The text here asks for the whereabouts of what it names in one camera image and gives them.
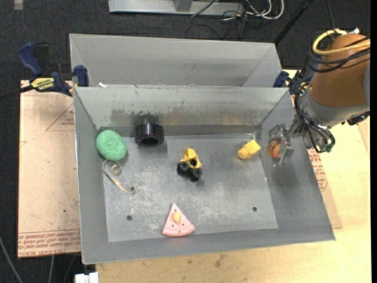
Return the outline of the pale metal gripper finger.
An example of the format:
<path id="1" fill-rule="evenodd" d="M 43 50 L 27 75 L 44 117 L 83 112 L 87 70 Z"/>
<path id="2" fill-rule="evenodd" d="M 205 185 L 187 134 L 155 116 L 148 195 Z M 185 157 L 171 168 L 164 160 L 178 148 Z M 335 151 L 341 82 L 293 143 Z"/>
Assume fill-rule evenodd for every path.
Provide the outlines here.
<path id="1" fill-rule="evenodd" d="M 292 146 L 284 146 L 278 144 L 274 150 L 274 163 L 275 166 L 283 166 L 289 163 L 290 158 L 293 154 L 294 148 Z"/>
<path id="2" fill-rule="evenodd" d="M 272 127 L 269 132 L 269 141 L 290 142 L 290 127 L 284 123 L 279 123 Z"/>

